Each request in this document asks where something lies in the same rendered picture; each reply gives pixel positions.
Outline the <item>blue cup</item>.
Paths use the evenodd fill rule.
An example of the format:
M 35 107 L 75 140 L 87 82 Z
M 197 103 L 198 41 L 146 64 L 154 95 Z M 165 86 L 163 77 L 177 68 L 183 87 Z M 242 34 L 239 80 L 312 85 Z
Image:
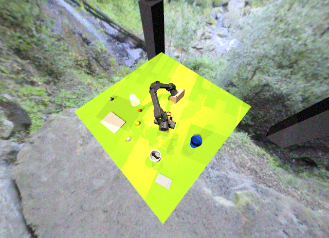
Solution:
M 194 135 L 191 137 L 190 146 L 192 148 L 199 147 L 199 146 L 201 146 L 201 144 L 202 144 L 202 139 L 199 136 Z

